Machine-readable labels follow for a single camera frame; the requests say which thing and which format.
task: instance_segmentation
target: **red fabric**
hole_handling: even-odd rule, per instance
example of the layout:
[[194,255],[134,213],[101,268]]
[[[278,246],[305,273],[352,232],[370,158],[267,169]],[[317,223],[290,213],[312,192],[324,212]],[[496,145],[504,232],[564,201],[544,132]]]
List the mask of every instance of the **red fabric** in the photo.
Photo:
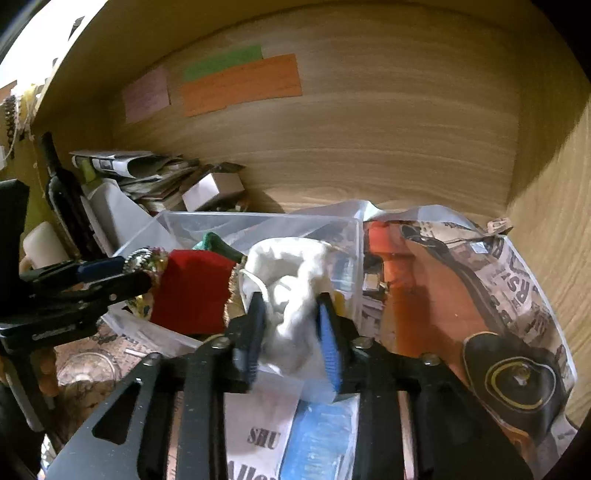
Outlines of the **red fabric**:
[[154,298],[152,322],[185,335],[222,333],[232,260],[204,250],[173,250]]

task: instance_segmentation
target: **pink sticky note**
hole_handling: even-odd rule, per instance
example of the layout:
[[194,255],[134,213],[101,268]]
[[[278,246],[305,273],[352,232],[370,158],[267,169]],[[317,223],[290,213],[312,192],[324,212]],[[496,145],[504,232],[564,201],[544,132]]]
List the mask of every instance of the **pink sticky note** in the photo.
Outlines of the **pink sticky note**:
[[132,124],[170,105],[166,70],[158,67],[123,89],[125,123]]

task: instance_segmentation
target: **transparent plastic box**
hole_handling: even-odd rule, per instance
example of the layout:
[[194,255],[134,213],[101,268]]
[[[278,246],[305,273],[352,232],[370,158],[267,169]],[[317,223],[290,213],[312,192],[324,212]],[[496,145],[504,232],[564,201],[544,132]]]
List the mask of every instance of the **transparent plastic box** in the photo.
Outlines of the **transparent plastic box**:
[[[323,215],[272,213],[213,213],[163,211],[123,245],[114,256],[127,257],[142,247],[167,251],[190,249],[207,232],[218,234],[228,245],[244,254],[261,240],[277,237],[306,237],[323,240],[336,248],[329,258],[330,279],[347,300],[348,316],[356,323],[361,315],[363,275],[363,226],[360,220]],[[103,319],[123,333],[164,355],[184,355],[200,342],[139,319],[118,304]]]

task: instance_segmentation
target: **black bottle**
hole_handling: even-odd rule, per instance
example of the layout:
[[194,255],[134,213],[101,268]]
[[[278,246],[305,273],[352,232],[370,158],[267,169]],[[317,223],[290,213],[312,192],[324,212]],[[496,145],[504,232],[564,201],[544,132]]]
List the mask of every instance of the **black bottle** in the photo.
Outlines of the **black bottle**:
[[80,251],[82,260],[104,258],[106,255],[96,242],[94,230],[80,200],[84,195],[80,183],[71,171],[61,166],[51,132],[46,132],[41,137],[41,149],[50,176],[45,190],[49,206]]

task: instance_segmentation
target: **green sticky note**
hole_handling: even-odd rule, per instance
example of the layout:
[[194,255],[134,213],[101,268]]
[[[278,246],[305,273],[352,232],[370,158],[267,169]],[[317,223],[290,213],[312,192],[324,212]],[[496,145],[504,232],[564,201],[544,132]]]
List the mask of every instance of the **green sticky note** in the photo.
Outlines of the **green sticky note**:
[[211,75],[212,73],[221,72],[230,67],[244,65],[245,63],[257,60],[262,60],[260,45],[240,48],[239,50],[233,50],[194,63],[184,71],[183,80],[185,82],[191,82],[200,79],[201,77],[205,77],[205,75]]

